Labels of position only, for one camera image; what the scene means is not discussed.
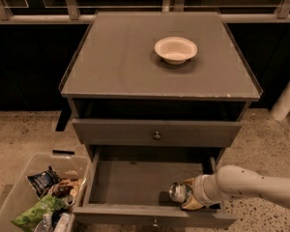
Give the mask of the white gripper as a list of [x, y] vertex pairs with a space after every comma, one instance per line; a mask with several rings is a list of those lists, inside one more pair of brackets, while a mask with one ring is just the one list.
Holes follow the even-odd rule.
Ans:
[[190, 196], [181, 205], [182, 210], [194, 211], [203, 206], [212, 206], [222, 201], [215, 175], [199, 175], [183, 181], [187, 186], [192, 186], [194, 196]]

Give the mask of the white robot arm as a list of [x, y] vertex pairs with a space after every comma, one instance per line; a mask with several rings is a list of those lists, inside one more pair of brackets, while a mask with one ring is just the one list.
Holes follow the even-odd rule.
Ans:
[[269, 177], [236, 165], [225, 165], [215, 174], [174, 183], [169, 196], [183, 210], [249, 198], [261, 198], [290, 210], [290, 178]]

